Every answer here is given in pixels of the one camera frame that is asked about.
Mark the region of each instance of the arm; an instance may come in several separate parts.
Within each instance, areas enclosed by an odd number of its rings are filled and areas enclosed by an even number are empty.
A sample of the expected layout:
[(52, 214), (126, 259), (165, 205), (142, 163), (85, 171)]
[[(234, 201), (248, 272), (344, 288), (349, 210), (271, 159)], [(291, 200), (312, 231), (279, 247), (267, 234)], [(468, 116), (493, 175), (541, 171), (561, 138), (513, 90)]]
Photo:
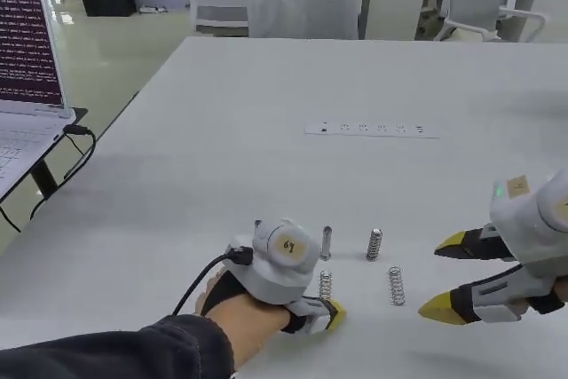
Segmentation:
[[(196, 311), (217, 281), (208, 283)], [(284, 308), (248, 295), (228, 299), (206, 317), (166, 317), (138, 332), (73, 336), (0, 351), (0, 377), (29, 379), (228, 378), (289, 322)]]

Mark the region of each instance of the power strip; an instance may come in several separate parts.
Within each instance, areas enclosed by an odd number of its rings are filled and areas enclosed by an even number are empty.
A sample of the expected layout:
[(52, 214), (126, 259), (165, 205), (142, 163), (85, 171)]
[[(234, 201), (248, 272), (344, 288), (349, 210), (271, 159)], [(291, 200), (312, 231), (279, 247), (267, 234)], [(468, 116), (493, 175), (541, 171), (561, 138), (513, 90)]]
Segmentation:
[(387, 124), (369, 122), (311, 122), (305, 125), (308, 135), (345, 135), (349, 137), (391, 137), (438, 139), (430, 126), (421, 124)]

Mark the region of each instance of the metal spring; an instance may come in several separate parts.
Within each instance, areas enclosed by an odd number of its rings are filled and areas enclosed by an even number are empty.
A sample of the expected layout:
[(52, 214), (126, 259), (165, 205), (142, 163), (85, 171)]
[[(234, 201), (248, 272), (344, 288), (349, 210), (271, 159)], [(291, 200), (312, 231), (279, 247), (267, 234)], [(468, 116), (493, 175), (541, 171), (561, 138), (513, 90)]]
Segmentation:
[(367, 260), (374, 261), (379, 256), (379, 251), (381, 250), (381, 242), (383, 241), (383, 232), (378, 228), (375, 228), (371, 232), (371, 237), (369, 238), (369, 246), (367, 248)]
[(406, 302), (405, 288), (402, 283), (402, 270), (397, 266), (389, 268), (390, 300), (393, 305), (401, 306)]
[(331, 226), (326, 226), (323, 229), (323, 238), (321, 240), (321, 252), (319, 253), (319, 259), (322, 261), (328, 261), (331, 257)]
[(331, 288), (333, 285), (333, 274), (329, 271), (322, 270), (319, 273), (319, 297), (324, 300), (331, 298)]

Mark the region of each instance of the coil spring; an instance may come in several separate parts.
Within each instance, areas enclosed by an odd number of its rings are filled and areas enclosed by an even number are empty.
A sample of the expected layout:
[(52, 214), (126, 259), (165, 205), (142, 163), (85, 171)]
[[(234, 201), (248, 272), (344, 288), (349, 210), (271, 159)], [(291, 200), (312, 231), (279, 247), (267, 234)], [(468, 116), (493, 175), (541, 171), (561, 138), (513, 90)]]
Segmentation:
[(397, 266), (389, 268), (390, 299), (393, 305), (401, 306), (406, 302), (405, 288), (402, 283), (402, 270)]
[(329, 271), (322, 270), (319, 273), (319, 297), (324, 300), (331, 298), (331, 288), (333, 285), (333, 274)]
[(374, 229), (369, 238), (369, 246), (367, 248), (367, 259), (374, 261), (379, 256), (381, 250), (381, 242), (383, 241), (383, 232), (379, 229)]

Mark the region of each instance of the cable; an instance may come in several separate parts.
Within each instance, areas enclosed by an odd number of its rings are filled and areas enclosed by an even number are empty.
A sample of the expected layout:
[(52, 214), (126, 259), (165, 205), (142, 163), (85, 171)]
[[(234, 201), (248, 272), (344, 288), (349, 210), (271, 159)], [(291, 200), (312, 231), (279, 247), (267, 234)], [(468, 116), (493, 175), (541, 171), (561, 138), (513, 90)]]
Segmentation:
[(205, 278), (205, 276), (209, 273), (209, 271), (211, 271), (211, 269), (215, 265), (217, 265), (219, 262), (224, 261), (226, 259), (230, 259), (231, 261), (233, 261), (237, 265), (250, 265), (250, 264), (252, 264), (252, 254), (253, 254), (252, 248), (245, 248), (245, 247), (241, 246), (237, 249), (230, 249), (224, 255), (221, 255), (220, 257), (216, 257), (211, 262), (209, 262), (207, 264), (207, 266), (205, 268), (203, 268), (203, 270), (200, 272), (200, 274), (197, 276), (197, 278), (193, 281), (193, 283), (189, 287), (189, 289), (181, 297), (181, 299), (177, 303), (176, 309), (174, 310), (174, 312), (171, 315), (178, 315), (179, 314), (179, 311), (183, 308), (185, 302), (187, 301), (187, 298), (193, 293), (195, 288), (197, 288), (197, 286), (199, 286), (199, 283), (201, 283), (203, 278)]
[(13, 223), (13, 221), (10, 219), (10, 217), (6, 214), (6, 212), (5, 212), (4, 209), (2, 209), (2, 208), (0, 208), (0, 215), (2, 215), (2, 216), (4, 217), (4, 219), (6, 220), (6, 222), (7, 222), (14, 230), (16, 230), (18, 233), (21, 233), (21, 230), (18, 228), (18, 226)]
[[(85, 128), (84, 126), (80, 126), (78, 124), (68, 124), (65, 128), (63, 128), (65, 135), (89, 135), (91, 137), (91, 149), (87, 153), (86, 157), (84, 158), (83, 162), (79, 164), (68, 176), (63, 180), (61, 184), (57, 187), (57, 191), (61, 189), (67, 182), (69, 182), (78, 172), (81, 170), (85, 164), (91, 159), (92, 155), (95, 154), (95, 148), (97, 147), (97, 136), (94, 134), (92, 130), (89, 128)], [(32, 209), (32, 212), (29, 214), (29, 220), (31, 221), (34, 216), (36, 215), (37, 210), (45, 203), (47, 198), (42, 198)]]
[(73, 144), (73, 146), (75, 147), (75, 149), (81, 153), (81, 155), (85, 155), (85, 153), (83, 152), (83, 150), (81, 148), (79, 148), (79, 146), (77, 145), (77, 143), (75, 142), (74, 139), (72, 139), (69, 135), (65, 134), (65, 138), (69, 139), (71, 141), (71, 144)]

